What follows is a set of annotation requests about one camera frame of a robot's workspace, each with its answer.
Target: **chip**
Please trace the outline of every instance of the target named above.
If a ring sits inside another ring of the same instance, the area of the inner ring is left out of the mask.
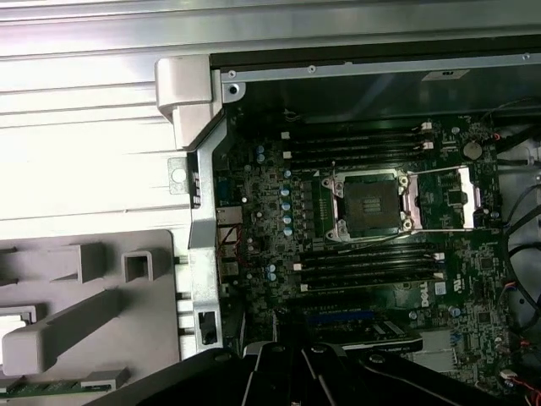
[[[487,271],[492,269],[494,266],[494,262],[492,261],[492,258],[481,258],[481,269]]]
[[[461,190],[449,190],[449,192],[447,192],[447,196],[450,206],[461,205],[464,203]]]
[[[488,323],[490,323],[490,313],[488,311],[484,311],[483,313],[479,313],[477,315],[477,318],[479,320],[479,324],[488,324]]]

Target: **cpu socket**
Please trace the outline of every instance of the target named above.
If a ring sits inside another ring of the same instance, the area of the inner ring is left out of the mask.
[[[321,184],[333,196],[335,227],[326,232],[328,239],[378,239],[413,228],[403,205],[409,184],[405,173],[396,169],[336,173]]]
[[[417,173],[381,169],[334,173],[323,178],[321,185],[331,191],[334,218],[334,227],[326,231],[325,237],[337,242],[354,242],[423,230],[418,207],[418,177],[449,171],[456,171],[460,179],[457,192],[464,199],[460,203],[463,214],[460,230],[474,228],[473,216],[481,199],[478,188],[470,179],[468,167],[444,167]]]

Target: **green circuit board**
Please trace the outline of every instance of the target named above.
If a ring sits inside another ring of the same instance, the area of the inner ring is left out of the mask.
[[[505,275],[500,258],[498,166],[494,147],[485,142],[492,132],[469,116],[428,121],[433,145],[422,159],[377,165],[383,171],[383,176],[377,175],[381,182],[388,170],[421,173],[416,204],[423,230],[410,230],[380,247],[391,250],[401,244],[433,244],[445,257],[438,265],[442,278],[333,288],[331,292],[303,291],[299,272],[294,270],[299,256],[342,246],[361,248],[367,244],[362,238],[371,242],[374,236],[362,231],[358,234],[361,239],[329,240],[325,235],[336,221],[335,192],[321,185],[337,173],[351,174],[348,179],[352,181],[360,177],[373,181],[368,177],[374,176],[370,172],[374,165],[359,168],[332,163],[299,169],[292,167],[288,153],[289,131],[293,133],[295,128],[267,131],[259,137],[238,135],[227,165],[216,172],[216,194],[219,207],[242,207],[242,232],[234,241],[234,254],[233,250],[227,253],[224,244],[220,255],[222,261],[235,264],[233,272],[222,273],[221,281],[234,286],[245,299],[247,342],[271,339],[273,310],[292,299],[311,296],[317,303],[317,297],[347,294],[362,302],[352,305],[355,310],[385,310],[397,323],[423,337],[424,349],[405,356],[460,381],[497,391],[495,364],[508,337],[498,304]],[[356,130],[415,125],[418,120],[363,123]],[[482,148],[474,159],[464,155],[470,142]],[[482,210],[476,211],[475,228],[469,231],[462,231],[463,197],[456,167],[468,168],[480,198]],[[449,170],[430,172],[441,168]],[[379,236],[399,231],[383,227]],[[336,310],[332,302],[326,303],[325,308],[316,306],[320,312]]]

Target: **motherboard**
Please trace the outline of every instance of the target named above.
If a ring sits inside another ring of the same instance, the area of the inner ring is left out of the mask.
[[[490,128],[463,116],[231,131],[217,255],[223,319],[242,318],[245,343],[271,340],[276,310],[295,307],[316,340],[498,390],[508,337]]]

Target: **screw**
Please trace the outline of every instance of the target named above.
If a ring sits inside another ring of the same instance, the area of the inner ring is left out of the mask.
[[[316,354],[323,354],[327,350],[326,347],[323,347],[322,345],[314,345],[312,347],[312,352]]]
[[[216,362],[226,362],[230,359],[231,359],[231,354],[229,353],[218,354],[216,357],[214,357],[214,361]]]
[[[369,358],[370,362],[373,362],[374,364],[383,364],[385,363],[385,358],[383,358],[383,355],[379,354],[372,354]]]

